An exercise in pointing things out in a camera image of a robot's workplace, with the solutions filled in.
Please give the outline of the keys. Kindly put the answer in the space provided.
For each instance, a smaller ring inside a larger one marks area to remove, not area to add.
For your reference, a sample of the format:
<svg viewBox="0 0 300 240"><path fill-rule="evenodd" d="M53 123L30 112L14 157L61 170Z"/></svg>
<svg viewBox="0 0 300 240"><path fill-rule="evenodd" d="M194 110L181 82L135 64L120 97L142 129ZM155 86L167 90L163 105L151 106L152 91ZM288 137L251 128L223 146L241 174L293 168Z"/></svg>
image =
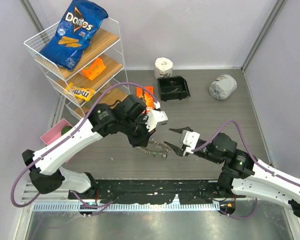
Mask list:
<svg viewBox="0 0 300 240"><path fill-rule="evenodd" d="M177 80L168 80L164 87L165 93L174 93L182 89L181 84Z"/></svg>

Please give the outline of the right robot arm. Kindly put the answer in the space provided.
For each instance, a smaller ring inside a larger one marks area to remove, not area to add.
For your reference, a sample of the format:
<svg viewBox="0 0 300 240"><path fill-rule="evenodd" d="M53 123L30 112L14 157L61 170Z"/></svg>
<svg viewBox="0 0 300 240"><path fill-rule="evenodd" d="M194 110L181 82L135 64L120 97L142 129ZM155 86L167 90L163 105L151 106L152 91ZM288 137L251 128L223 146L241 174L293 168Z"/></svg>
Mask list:
<svg viewBox="0 0 300 240"><path fill-rule="evenodd" d="M180 157L195 155L217 165L221 174L216 191L222 197L244 196L265 200L292 210L300 218L300 178L278 170L254 156L227 134L217 131L209 140L190 127L173 128L181 147L168 146Z"/></svg>

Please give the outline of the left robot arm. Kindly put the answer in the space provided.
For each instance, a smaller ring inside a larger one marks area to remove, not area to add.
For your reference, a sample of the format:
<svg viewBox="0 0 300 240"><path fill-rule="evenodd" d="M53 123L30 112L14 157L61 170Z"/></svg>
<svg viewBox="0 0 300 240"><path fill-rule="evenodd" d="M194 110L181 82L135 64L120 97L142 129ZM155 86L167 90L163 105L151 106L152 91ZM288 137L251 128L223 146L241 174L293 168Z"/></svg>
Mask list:
<svg viewBox="0 0 300 240"><path fill-rule="evenodd" d="M90 114L81 119L60 139L44 149L26 150L22 157L29 169L29 177L40 194L48 194L59 188L80 193L91 199L97 193L92 175L67 170L62 164L90 144L108 135L123 133L133 147L146 147L155 132L153 116L145 114L146 104L135 95L128 95L115 106L98 103Z"/></svg>

